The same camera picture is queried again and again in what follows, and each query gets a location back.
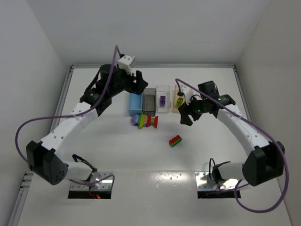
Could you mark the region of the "lime green lego brick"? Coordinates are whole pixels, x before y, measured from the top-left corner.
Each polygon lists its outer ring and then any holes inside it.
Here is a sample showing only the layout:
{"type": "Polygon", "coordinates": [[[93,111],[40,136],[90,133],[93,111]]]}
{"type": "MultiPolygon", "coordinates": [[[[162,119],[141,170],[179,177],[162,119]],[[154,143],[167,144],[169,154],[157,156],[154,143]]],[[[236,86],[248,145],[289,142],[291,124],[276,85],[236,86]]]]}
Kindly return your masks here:
{"type": "Polygon", "coordinates": [[[182,103],[183,103],[183,98],[181,98],[181,97],[179,97],[178,99],[177,99],[177,101],[176,101],[176,107],[178,108],[178,107],[180,107],[181,105],[182,105],[182,103]]]}

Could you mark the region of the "purple lego brick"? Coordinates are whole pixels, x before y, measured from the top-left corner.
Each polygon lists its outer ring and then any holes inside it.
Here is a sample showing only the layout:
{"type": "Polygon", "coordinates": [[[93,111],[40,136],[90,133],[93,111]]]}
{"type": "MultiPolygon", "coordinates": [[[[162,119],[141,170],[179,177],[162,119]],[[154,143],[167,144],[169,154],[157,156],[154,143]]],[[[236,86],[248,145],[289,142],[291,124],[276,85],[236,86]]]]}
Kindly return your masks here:
{"type": "Polygon", "coordinates": [[[159,97],[159,106],[160,106],[160,107],[164,107],[165,105],[166,105],[166,96],[161,95],[161,96],[159,97]]]}

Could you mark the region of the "red and green lego block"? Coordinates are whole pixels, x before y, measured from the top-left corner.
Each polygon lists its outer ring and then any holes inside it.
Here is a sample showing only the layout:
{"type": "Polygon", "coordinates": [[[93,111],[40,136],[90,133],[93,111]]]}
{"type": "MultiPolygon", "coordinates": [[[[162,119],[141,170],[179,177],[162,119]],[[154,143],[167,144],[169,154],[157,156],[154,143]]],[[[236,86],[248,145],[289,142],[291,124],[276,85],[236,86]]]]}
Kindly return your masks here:
{"type": "Polygon", "coordinates": [[[179,144],[181,141],[182,141],[182,137],[180,135],[176,135],[175,137],[169,140],[169,145],[171,147],[174,147],[177,144],[179,144]]]}

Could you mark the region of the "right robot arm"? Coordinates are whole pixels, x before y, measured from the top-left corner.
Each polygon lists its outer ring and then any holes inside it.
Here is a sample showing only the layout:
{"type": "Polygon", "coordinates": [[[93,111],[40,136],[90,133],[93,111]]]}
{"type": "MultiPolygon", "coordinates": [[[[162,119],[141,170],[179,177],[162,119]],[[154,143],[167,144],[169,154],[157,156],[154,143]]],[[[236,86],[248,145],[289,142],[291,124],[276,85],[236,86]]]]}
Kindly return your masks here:
{"type": "Polygon", "coordinates": [[[252,186],[281,176],[284,172],[283,145],[266,138],[241,113],[233,98],[220,95],[213,81],[198,85],[200,99],[196,98],[188,85],[179,86],[178,95],[185,102],[178,107],[180,123],[191,126],[203,114],[212,114],[223,123],[242,145],[247,159],[245,162],[222,162],[213,166],[211,180],[221,183],[228,179],[245,180],[252,186]]]}

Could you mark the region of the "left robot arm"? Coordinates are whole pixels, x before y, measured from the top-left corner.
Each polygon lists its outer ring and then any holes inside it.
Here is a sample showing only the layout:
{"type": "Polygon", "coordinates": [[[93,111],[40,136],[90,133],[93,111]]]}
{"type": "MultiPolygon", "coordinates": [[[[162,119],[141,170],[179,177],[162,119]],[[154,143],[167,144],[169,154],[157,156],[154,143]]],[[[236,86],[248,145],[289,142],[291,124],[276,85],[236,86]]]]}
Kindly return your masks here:
{"type": "Polygon", "coordinates": [[[139,70],[127,73],[120,66],[102,65],[71,115],[39,142],[31,141],[26,146],[30,170],[51,185],[63,180],[93,184],[92,177],[97,168],[76,154],[72,156],[73,161],[63,161],[64,151],[89,123],[111,105],[114,96],[123,91],[139,95],[147,86],[139,70]]]}

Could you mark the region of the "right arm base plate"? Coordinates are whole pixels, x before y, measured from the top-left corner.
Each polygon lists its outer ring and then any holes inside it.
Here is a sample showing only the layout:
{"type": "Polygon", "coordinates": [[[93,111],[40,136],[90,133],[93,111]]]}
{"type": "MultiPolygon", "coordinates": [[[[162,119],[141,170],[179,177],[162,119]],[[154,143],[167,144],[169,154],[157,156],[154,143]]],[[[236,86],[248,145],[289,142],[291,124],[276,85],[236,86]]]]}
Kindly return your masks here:
{"type": "Polygon", "coordinates": [[[208,171],[196,171],[195,180],[198,192],[228,191],[234,189],[238,183],[237,179],[228,179],[226,181],[215,183],[209,178],[208,171]]]}

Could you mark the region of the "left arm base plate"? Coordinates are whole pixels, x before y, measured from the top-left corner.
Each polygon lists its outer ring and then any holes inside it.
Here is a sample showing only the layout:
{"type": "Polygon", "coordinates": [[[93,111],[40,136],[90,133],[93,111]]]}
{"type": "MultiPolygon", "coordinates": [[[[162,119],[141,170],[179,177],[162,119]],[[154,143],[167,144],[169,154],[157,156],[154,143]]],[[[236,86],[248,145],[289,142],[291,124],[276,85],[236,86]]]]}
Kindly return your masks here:
{"type": "Polygon", "coordinates": [[[84,191],[89,189],[95,192],[108,192],[111,191],[115,182],[115,175],[113,172],[93,172],[88,181],[75,181],[71,180],[70,191],[84,191]]]}

